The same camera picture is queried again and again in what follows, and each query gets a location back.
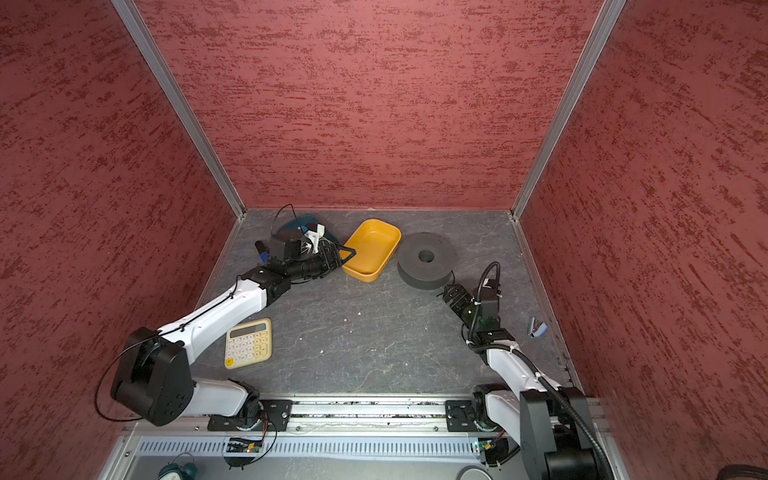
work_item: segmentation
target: hole in weight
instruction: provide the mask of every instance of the hole in weight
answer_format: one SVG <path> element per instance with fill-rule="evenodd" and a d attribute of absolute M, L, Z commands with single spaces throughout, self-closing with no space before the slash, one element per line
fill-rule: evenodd
<path fill-rule="evenodd" d="M 424 263 L 429 263 L 435 259 L 435 254 L 429 250 L 422 250 L 419 252 L 419 260 Z"/>

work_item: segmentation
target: black round weight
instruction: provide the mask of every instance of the black round weight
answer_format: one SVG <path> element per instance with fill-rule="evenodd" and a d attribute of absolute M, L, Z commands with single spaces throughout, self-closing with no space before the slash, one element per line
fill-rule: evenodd
<path fill-rule="evenodd" d="M 397 250 L 397 271 L 404 282 L 421 290 L 444 286 L 456 265 L 456 252 L 443 237 L 416 233 L 406 237 Z"/>

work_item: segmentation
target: yellow calculator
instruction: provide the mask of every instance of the yellow calculator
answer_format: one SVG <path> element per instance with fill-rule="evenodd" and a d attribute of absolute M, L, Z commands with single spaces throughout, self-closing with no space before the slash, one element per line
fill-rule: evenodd
<path fill-rule="evenodd" d="M 263 362 L 272 356 L 272 321 L 268 318 L 241 323 L 227 332 L 224 366 L 236 369 Z"/>

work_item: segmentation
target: vent grille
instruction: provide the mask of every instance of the vent grille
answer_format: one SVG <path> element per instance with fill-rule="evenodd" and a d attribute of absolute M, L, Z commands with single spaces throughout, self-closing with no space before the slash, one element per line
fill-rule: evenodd
<path fill-rule="evenodd" d="M 195 456 L 222 456 L 227 437 L 145 437 L 137 456 L 173 457 L 182 452 Z M 232 456 L 250 456 L 234 454 Z M 330 457 L 379 459 L 428 459 L 473 462 L 475 451 L 466 437 L 435 439 L 429 437 L 295 437 L 278 436 L 270 451 L 275 457 Z"/>

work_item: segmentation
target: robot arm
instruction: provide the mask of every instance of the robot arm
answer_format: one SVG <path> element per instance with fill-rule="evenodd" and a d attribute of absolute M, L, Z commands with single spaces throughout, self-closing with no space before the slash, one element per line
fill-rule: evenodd
<path fill-rule="evenodd" d="M 280 298 L 293 280 L 323 277 L 354 257 L 355 250 L 327 240 L 324 233 L 316 223 L 306 232 L 278 231 L 270 239 L 267 262 L 238 276 L 217 298 L 157 331 L 140 328 L 129 335 L 112 398 L 157 426 L 181 415 L 221 415 L 238 428 L 256 426 L 261 408 L 253 387 L 193 379 L 190 364 L 233 326 Z M 342 259 L 340 251 L 349 254 Z"/>
<path fill-rule="evenodd" d="M 215 299 L 157 331 L 171 343 L 181 342 L 191 365 L 230 328 L 266 306 L 266 290 L 252 280 L 238 280 Z"/>
<path fill-rule="evenodd" d="M 443 300 L 467 326 L 469 348 L 506 383 L 475 387 L 478 428 L 490 431 L 501 426 L 520 446 L 531 480 L 613 480 L 594 428 L 584 421 L 590 418 L 584 394 L 540 372 L 502 329 L 499 271 L 495 280 L 487 279 L 494 266 L 500 268 L 494 262 L 485 269 L 474 296 L 458 284 L 448 285 L 443 293 Z"/>

